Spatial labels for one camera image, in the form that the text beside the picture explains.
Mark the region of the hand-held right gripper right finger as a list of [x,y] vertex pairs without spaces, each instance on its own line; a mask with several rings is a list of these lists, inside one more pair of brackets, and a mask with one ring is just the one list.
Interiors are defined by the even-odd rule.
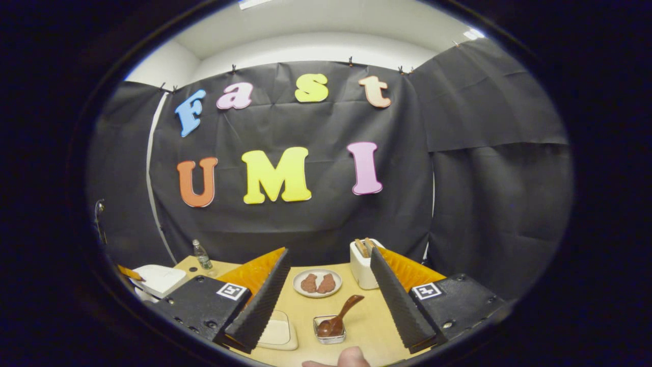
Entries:
[[411,353],[466,336],[507,306],[466,274],[446,277],[389,249],[373,248],[370,267]]

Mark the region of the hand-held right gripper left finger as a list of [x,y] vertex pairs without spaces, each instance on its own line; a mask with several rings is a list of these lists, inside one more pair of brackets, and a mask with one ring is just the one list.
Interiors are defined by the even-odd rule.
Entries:
[[219,277],[197,275],[153,304],[163,317],[221,346],[251,353],[290,270],[279,248]]

